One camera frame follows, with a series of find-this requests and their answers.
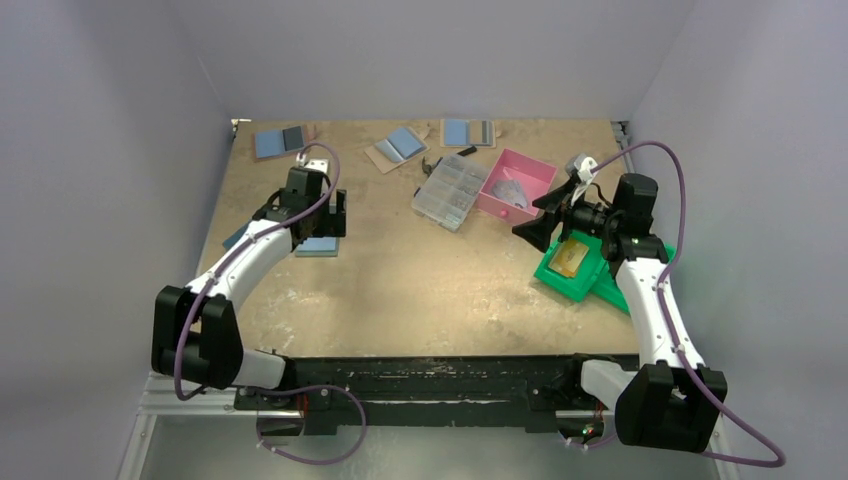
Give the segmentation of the tan open card holder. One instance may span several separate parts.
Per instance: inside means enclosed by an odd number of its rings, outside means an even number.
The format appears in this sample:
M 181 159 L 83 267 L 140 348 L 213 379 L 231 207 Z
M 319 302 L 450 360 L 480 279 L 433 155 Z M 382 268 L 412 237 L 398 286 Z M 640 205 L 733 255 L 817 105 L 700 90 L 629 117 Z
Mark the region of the tan open card holder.
M 380 173 L 387 174 L 426 153 L 429 150 L 426 136 L 426 132 L 399 127 L 366 147 L 364 154 Z

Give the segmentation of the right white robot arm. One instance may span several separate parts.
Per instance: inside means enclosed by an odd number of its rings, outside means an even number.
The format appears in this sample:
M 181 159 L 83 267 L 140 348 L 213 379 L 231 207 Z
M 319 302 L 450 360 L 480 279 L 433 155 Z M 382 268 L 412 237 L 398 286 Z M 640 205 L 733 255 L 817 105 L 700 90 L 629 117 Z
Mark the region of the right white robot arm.
M 583 357 L 561 381 L 564 399 L 576 407 L 597 399 L 611 408 L 614 431 L 625 445 L 703 453 L 727 383 L 723 373 L 705 366 L 685 337 L 667 271 L 672 259 L 651 232 L 657 193 L 653 179 L 625 174 L 610 205 L 591 204 L 570 179 L 537 198 L 538 216 L 512 232 L 541 252 L 555 232 L 561 241 L 574 232 L 599 239 L 637 334 L 637 371 Z

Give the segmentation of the clear plastic organizer box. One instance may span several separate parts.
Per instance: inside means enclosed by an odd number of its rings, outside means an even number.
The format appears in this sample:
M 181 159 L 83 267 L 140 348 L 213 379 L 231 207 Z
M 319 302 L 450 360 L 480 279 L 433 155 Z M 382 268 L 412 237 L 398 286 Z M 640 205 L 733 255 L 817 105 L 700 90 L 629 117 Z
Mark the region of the clear plastic organizer box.
M 456 232 L 481 192 L 490 169 L 470 157 L 451 154 L 433 167 L 412 199 L 412 210 Z

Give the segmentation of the brown open card holder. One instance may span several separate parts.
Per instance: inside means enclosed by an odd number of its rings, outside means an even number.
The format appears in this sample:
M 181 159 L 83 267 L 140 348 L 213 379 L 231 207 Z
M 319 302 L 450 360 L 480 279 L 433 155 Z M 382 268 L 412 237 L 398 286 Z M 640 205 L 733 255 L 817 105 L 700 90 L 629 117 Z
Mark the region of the brown open card holder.
M 317 136 L 317 128 L 306 124 L 262 130 L 253 135 L 255 161 L 265 161 L 297 154 Z

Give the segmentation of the beige open card holder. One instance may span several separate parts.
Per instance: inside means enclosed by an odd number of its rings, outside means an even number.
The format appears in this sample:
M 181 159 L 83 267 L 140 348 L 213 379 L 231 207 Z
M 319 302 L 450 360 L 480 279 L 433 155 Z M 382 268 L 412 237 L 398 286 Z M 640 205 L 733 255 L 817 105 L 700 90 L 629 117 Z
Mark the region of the beige open card holder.
M 440 121 L 442 147 L 494 148 L 500 136 L 493 120 L 446 118 Z

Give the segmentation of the blue card holder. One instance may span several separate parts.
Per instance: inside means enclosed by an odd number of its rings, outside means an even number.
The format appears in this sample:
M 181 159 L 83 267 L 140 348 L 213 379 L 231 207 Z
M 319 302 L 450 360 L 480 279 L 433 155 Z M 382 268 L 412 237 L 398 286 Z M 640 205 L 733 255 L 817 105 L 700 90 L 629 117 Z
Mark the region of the blue card holder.
M 227 237 L 222 246 L 229 250 L 247 231 L 248 223 L 245 223 L 233 234 Z M 340 239 L 337 237 L 319 237 L 309 238 L 300 244 L 295 250 L 296 257 L 337 257 L 339 252 Z

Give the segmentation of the gold credit card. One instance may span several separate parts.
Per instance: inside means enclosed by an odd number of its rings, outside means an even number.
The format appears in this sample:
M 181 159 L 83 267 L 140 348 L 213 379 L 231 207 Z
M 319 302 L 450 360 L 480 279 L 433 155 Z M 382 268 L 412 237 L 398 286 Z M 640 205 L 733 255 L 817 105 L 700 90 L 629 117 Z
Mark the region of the gold credit card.
M 589 252 L 588 245 L 569 238 L 557 247 L 548 262 L 548 268 L 565 278 L 576 278 Z

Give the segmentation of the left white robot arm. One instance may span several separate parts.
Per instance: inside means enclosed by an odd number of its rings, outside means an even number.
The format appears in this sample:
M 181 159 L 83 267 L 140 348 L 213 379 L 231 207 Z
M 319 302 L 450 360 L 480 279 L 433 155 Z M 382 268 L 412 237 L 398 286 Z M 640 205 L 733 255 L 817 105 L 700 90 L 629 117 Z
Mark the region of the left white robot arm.
M 154 372 L 203 387 L 259 388 L 272 408 L 297 399 L 287 357 L 244 347 L 236 315 L 270 270 L 311 238 L 346 234 L 346 192 L 326 160 L 288 172 L 284 187 L 253 214 L 244 232 L 206 273 L 156 296 L 151 347 Z

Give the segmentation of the pink plastic bin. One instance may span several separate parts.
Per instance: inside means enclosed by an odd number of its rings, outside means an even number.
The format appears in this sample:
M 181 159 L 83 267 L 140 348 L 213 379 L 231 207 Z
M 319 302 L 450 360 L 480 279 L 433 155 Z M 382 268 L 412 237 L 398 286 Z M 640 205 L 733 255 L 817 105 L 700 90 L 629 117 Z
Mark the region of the pink plastic bin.
M 547 194 L 558 169 L 511 149 L 504 149 L 477 197 L 479 210 L 510 225 L 533 220 L 539 209 L 532 205 Z

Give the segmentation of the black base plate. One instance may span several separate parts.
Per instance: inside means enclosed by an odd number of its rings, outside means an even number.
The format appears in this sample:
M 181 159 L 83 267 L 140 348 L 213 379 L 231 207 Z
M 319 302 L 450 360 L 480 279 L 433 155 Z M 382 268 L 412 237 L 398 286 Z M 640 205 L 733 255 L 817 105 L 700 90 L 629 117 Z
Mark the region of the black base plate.
M 298 358 L 291 398 L 250 387 L 234 406 L 262 417 L 303 420 L 307 435 L 340 426 L 574 429 L 599 401 L 578 387 L 586 354 Z

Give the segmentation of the cards in pink bin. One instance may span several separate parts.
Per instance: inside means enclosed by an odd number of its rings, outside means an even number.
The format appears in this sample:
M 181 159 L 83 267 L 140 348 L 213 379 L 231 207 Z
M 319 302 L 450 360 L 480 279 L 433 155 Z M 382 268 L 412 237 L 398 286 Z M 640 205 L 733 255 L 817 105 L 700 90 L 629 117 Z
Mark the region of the cards in pink bin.
M 527 194 L 516 179 L 497 180 L 491 188 L 491 195 L 519 209 L 526 209 L 529 205 Z

